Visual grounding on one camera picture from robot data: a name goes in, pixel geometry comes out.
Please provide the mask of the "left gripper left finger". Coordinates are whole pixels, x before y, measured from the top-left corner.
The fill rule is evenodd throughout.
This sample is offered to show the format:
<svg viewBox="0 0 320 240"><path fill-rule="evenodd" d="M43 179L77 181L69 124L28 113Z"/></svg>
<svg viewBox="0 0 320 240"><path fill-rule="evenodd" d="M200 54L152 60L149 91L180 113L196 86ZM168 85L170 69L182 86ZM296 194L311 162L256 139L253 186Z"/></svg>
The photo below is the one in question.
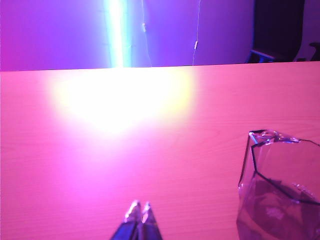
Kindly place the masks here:
<svg viewBox="0 0 320 240"><path fill-rule="evenodd" d="M124 215L123 222L118 226L111 240L137 240L138 225L141 222L141 203L134 200Z"/></svg>

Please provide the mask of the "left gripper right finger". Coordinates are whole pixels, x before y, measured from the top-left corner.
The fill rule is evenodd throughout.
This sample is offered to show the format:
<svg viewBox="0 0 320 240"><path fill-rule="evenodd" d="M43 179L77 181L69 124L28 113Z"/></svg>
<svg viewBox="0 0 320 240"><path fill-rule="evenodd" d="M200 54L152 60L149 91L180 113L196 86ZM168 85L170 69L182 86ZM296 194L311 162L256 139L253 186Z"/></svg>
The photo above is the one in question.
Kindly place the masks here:
<svg viewBox="0 0 320 240"><path fill-rule="evenodd" d="M150 202L146 202L135 229L135 240L163 240Z"/></svg>

